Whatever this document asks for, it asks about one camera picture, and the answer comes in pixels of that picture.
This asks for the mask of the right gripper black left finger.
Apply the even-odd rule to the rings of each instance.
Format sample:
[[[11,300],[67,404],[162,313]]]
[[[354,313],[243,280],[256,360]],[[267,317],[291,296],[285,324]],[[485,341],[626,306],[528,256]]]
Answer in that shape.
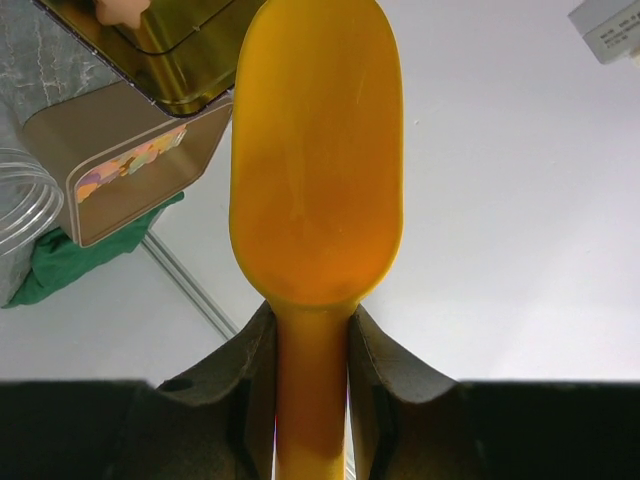
[[[1,386],[5,479],[268,479],[276,326],[262,305],[176,377]]]

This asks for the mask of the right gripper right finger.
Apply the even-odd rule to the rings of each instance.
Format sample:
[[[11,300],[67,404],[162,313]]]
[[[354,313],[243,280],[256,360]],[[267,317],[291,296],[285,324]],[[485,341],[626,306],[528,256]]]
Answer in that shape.
[[[462,381],[424,363],[363,309],[349,322],[360,479],[635,479],[635,383]]]

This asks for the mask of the yellow plastic scoop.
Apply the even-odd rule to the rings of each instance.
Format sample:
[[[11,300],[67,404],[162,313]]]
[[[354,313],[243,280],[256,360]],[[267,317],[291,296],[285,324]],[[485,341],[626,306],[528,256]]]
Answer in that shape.
[[[403,226],[403,91],[375,1],[268,1],[241,47],[229,228],[276,318],[279,479],[345,475],[348,321]]]

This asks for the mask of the clear glass jar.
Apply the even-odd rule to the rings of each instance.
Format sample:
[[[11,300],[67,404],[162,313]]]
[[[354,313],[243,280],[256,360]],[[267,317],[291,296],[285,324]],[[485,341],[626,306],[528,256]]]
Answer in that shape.
[[[1,149],[1,255],[29,244],[56,219],[64,194],[56,180],[25,152]]]

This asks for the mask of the star candy tin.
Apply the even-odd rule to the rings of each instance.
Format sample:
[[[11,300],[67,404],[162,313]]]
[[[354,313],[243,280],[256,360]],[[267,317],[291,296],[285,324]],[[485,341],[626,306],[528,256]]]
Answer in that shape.
[[[173,117],[193,116],[235,86],[247,29],[261,1],[153,1],[140,27],[105,26],[95,1],[35,5]]]

